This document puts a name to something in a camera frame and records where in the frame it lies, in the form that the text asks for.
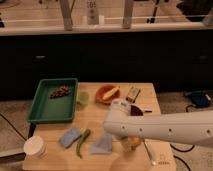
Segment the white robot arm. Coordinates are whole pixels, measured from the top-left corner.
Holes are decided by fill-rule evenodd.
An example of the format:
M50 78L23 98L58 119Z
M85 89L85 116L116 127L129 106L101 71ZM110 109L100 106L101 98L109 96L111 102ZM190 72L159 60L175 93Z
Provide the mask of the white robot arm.
M118 137L141 137L213 148L213 111L131 116L131 104L114 99L103 128Z

